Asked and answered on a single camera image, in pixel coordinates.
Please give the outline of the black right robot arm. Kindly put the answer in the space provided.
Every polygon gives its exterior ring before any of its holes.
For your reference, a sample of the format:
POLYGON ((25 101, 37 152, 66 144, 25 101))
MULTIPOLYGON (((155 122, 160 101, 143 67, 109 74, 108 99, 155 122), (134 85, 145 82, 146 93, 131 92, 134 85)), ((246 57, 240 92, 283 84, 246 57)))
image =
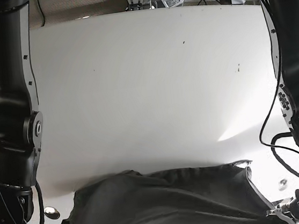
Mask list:
POLYGON ((30 0, 0 0, 0 224, 28 224, 43 115, 31 65, 30 0))

